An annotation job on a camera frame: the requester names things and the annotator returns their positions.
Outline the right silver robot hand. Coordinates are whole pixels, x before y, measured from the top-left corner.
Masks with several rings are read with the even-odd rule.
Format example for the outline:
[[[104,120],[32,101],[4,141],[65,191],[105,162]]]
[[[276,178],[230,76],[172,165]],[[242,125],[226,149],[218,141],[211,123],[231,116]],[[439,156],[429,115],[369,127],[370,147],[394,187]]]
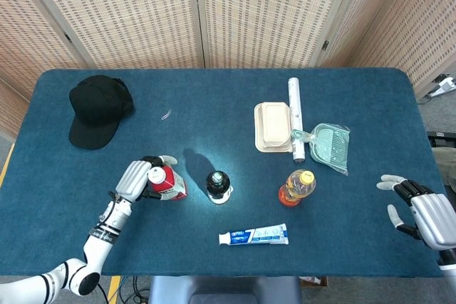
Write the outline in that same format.
[[[376,186],[379,190],[395,192],[413,215],[415,225],[407,225],[399,217],[395,206],[389,204],[388,215],[395,229],[424,241],[435,251],[455,247],[455,210],[446,195],[411,179],[391,174],[382,175]]]

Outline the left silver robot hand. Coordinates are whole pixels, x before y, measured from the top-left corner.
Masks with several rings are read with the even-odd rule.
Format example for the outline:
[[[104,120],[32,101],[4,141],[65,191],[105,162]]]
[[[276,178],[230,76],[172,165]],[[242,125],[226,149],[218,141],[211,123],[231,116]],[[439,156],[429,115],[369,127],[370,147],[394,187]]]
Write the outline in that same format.
[[[164,167],[177,164],[177,160],[169,155],[144,156],[139,160],[131,162],[125,170],[115,191],[130,202],[139,201],[142,198],[157,199],[161,201],[170,200],[175,195],[160,194],[150,190],[148,185],[148,172],[153,167]]]

